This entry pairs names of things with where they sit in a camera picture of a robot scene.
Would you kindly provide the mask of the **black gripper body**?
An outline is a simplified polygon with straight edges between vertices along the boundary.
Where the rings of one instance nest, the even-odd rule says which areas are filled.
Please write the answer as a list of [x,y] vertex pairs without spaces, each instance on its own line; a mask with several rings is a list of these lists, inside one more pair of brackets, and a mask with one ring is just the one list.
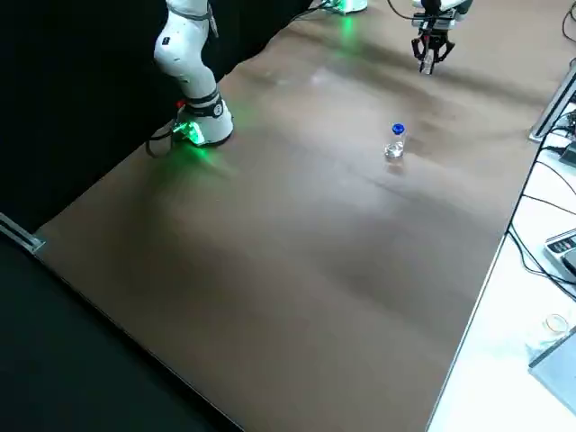
[[416,0],[413,6],[419,9],[419,12],[413,15],[413,25],[418,26],[420,32],[447,32],[454,27],[453,1]]

